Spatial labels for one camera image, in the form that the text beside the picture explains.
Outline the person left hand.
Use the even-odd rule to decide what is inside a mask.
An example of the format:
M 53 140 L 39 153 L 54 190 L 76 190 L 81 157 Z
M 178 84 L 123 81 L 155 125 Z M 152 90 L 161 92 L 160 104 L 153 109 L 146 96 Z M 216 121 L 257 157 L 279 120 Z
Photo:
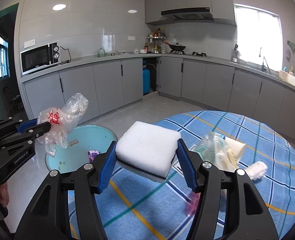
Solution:
M 0 185 L 0 203 L 3 207 L 7 207 L 9 204 L 9 192 L 7 183 Z

